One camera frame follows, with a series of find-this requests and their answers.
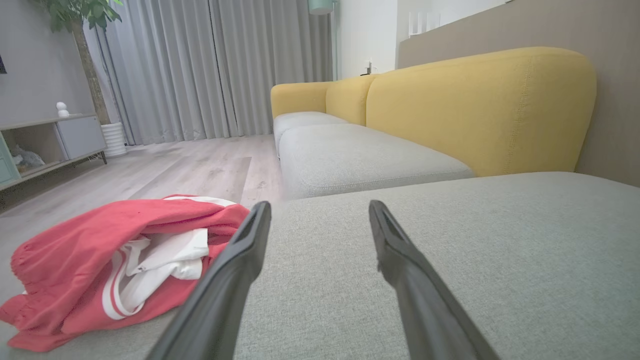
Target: red cloth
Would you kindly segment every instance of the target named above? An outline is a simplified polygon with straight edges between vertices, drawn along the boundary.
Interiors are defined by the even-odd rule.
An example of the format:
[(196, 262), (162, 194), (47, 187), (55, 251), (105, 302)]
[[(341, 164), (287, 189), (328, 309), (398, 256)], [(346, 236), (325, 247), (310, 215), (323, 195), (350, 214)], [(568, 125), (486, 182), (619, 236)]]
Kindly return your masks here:
[(181, 305), (197, 281), (169, 277), (138, 313), (121, 320), (107, 316), (102, 290), (114, 254), (141, 234), (207, 228), (209, 257), (203, 258), (204, 272), (248, 214), (241, 205), (225, 208), (193, 200), (125, 200), (35, 236), (12, 256), (12, 270), (27, 295), (17, 295), (0, 307), (0, 320), (19, 330), (9, 346), (50, 351), (84, 332), (144, 322)]

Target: white plant pot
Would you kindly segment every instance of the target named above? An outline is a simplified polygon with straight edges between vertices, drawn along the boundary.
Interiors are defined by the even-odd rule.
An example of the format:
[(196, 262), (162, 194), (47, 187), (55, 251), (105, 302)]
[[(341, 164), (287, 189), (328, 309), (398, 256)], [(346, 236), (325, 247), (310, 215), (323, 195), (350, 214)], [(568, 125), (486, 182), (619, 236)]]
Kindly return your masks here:
[(124, 145), (124, 131), (122, 130), (122, 123), (117, 122), (115, 124), (101, 125), (102, 135), (107, 142), (107, 148), (104, 150), (104, 155), (107, 158), (116, 158), (127, 154), (127, 147)]

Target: tree trunk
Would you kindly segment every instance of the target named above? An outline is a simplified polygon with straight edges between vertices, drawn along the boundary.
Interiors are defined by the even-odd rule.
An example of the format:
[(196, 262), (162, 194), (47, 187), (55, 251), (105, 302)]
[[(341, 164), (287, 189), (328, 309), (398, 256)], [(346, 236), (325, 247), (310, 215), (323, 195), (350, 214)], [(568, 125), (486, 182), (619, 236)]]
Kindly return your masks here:
[(107, 106), (104, 104), (104, 98), (102, 97), (102, 90), (100, 89), (100, 82), (98, 81), (98, 75), (95, 73), (95, 67), (89, 48), (86, 45), (86, 38), (84, 37), (84, 30), (82, 28), (82, 22), (80, 20), (72, 20), (71, 29), (76, 39), (78, 46), (78, 52), (80, 53), (80, 59), (82, 60), (82, 67), (86, 80), (89, 82), (89, 90), (91, 90), (91, 98), (93, 100), (93, 107), (95, 113), (98, 115), (98, 121), (101, 125), (110, 124), (109, 114), (107, 113)]

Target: wooden floor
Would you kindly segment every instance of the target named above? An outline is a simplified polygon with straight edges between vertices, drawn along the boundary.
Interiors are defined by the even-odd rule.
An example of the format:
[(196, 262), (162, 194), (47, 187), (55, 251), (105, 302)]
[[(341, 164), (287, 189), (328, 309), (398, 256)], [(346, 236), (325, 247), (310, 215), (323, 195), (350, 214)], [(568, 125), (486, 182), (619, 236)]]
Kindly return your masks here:
[(9, 267), (13, 251), (62, 221), (113, 201), (175, 193), (250, 208), (278, 202), (281, 183), (273, 135), (261, 135), (131, 147), (108, 165), (85, 162), (0, 192), (0, 304), (22, 291)]

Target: white figurine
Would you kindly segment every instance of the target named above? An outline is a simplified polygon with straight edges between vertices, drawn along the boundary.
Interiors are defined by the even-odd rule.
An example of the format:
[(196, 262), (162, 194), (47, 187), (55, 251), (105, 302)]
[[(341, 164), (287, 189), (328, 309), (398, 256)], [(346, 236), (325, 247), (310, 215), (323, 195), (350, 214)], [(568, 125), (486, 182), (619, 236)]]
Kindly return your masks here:
[(58, 108), (58, 117), (69, 117), (67, 105), (64, 102), (57, 103), (56, 107)]

